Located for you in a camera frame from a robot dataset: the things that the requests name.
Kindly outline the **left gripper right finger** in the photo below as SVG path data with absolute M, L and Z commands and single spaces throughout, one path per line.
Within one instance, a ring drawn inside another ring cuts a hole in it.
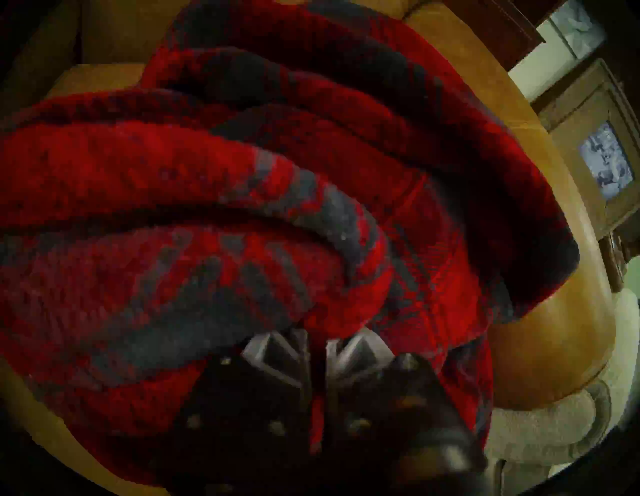
M 481 448 L 429 361 L 362 329 L 326 348 L 326 441 L 396 459 L 428 451 L 448 471 L 481 471 Z

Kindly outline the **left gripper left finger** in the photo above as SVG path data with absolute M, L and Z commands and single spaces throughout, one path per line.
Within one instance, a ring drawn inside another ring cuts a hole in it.
M 263 333 L 212 357 L 185 400 L 189 451 L 308 451 L 311 373 L 302 329 Z

